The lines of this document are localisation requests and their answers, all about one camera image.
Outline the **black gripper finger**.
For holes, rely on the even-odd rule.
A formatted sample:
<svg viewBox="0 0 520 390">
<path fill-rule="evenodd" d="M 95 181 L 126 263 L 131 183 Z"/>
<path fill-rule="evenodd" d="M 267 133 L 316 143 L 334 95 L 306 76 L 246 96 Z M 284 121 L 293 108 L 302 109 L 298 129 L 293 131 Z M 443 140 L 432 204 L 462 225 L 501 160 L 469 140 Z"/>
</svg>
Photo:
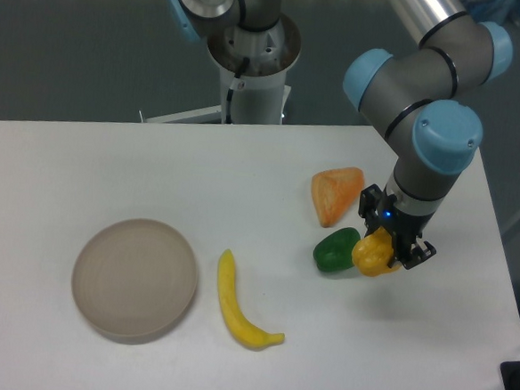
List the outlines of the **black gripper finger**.
<svg viewBox="0 0 520 390">
<path fill-rule="evenodd" d="M 402 260 L 402 267 L 410 270 L 436 255 L 435 246 L 427 240 L 416 240 L 411 245 L 409 254 Z"/>
<path fill-rule="evenodd" d="M 368 230 L 377 230 L 380 226 L 378 206 L 382 197 L 382 191 L 379 186 L 372 184 L 366 187 L 360 193 L 360 205 L 358 214 Z"/>
</svg>

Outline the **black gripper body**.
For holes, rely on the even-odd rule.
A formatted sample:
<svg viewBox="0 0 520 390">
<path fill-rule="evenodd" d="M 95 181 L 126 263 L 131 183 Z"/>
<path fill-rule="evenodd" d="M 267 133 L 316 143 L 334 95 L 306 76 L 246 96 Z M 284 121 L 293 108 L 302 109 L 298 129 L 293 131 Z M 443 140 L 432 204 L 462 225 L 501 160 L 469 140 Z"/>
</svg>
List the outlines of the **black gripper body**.
<svg viewBox="0 0 520 390">
<path fill-rule="evenodd" d="M 392 261 L 402 261 L 407 257 L 411 245 L 422 238 L 422 232 L 432 217 L 427 215 L 409 215 L 396 206 L 394 194 L 382 193 L 378 206 L 380 227 L 387 230 L 392 237 L 394 257 Z"/>
</svg>

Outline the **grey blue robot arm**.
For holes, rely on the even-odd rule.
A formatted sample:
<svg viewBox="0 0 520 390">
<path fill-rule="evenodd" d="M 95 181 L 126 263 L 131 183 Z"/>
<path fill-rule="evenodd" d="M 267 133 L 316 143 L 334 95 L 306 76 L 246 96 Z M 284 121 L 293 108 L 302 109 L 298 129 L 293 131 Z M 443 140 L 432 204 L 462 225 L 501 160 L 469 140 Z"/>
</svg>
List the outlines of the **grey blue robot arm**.
<svg viewBox="0 0 520 390">
<path fill-rule="evenodd" d="M 371 49 L 350 64 L 343 90 L 397 157 L 384 187 L 361 192 L 372 248 L 353 263 L 371 274 L 420 265 L 435 254 L 422 232 L 481 145 L 483 125 L 456 101 L 509 68 L 513 46 L 493 22 L 477 23 L 460 0 L 387 0 L 417 44 L 398 59 Z M 300 34 L 281 0 L 167 0 L 190 40 L 206 40 L 219 69 L 225 124 L 279 124 L 285 76 Z"/>
</svg>

